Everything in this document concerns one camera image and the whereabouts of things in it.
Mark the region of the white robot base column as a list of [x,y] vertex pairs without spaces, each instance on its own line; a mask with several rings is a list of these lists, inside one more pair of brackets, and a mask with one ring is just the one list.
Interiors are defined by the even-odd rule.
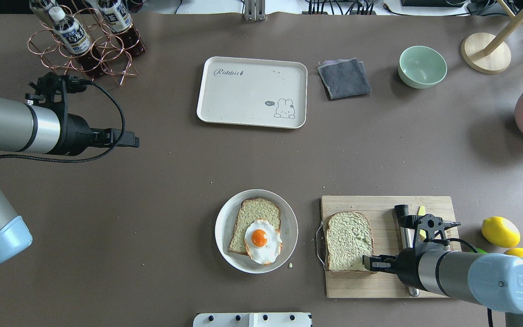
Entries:
[[312,327],[310,312],[201,313],[193,327]]

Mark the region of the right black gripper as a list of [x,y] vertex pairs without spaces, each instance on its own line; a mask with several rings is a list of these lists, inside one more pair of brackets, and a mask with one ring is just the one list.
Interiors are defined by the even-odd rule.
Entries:
[[363,255],[362,261],[372,272],[392,273],[406,286],[422,288],[419,259],[414,248],[405,248],[396,258],[394,255]]

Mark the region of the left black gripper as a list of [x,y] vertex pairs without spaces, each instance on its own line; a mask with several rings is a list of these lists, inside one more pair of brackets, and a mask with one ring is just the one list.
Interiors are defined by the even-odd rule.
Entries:
[[58,141],[53,155],[76,156],[91,144],[95,148],[133,147],[139,148],[139,137],[134,132],[119,129],[91,129],[81,116],[67,114],[64,140]]

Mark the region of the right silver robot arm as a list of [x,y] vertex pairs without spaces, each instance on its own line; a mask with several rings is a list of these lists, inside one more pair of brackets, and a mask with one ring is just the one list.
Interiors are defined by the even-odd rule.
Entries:
[[506,254],[429,250],[364,255],[372,272],[395,274],[406,286],[504,312],[508,327],[523,327],[523,258]]

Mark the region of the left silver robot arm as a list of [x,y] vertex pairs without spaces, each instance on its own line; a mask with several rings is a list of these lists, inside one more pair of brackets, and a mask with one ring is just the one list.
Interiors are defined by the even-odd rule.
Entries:
[[[93,129],[86,120],[67,112],[67,91],[27,95],[26,102],[0,98],[0,159],[69,163],[69,156],[89,147],[139,147],[133,132]],[[0,189],[0,264],[29,247],[33,238]]]

